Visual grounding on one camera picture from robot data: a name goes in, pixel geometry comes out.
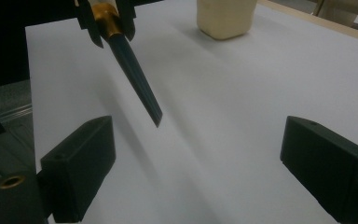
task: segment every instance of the cream-colored cup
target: cream-colored cup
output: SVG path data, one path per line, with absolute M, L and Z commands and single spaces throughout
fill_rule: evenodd
M 252 26 L 257 0 L 197 0 L 197 25 L 214 39 L 243 35 Z

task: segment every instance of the white tabletop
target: white tabletop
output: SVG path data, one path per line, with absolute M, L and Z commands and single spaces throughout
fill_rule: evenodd
M 258 5 L 214 41 L 195 0 L 136 8 L 133 51 L 164 113 L 157 129 L 110 48 L 77 20 L 27 28 L 39 163 L 111 115 L 117 161 L 83 223 L 336 223 L 280 161 L 289 115 L 358 144 L 358 39 Z

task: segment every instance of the blade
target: blade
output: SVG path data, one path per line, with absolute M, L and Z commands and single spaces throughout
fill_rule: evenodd
M 158 127 L 162 118 L 161 109 L 126 37 L 124 35 L 112 35 L 109 37 L 108 43 L 147 112 Z

